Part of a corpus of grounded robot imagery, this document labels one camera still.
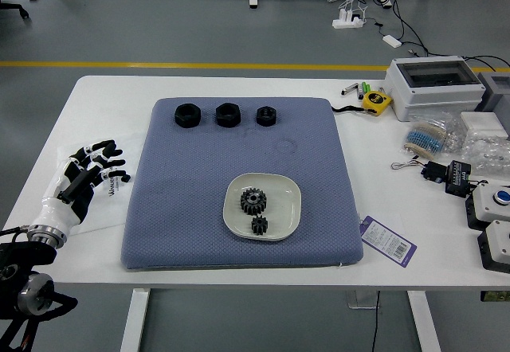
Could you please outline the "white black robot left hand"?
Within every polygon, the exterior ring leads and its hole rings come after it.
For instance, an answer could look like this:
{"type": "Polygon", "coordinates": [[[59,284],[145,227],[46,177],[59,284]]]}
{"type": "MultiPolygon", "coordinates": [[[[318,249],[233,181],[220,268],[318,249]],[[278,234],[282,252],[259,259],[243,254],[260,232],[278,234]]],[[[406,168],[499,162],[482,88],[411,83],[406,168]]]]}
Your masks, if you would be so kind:
{"type": "Polygon", "coordinates": [[[118,225],[125,218],[131,176],[114,140],[80,148],[65,158],[41,200],[28,237],[65,242],[69,234],[118,225]]]}

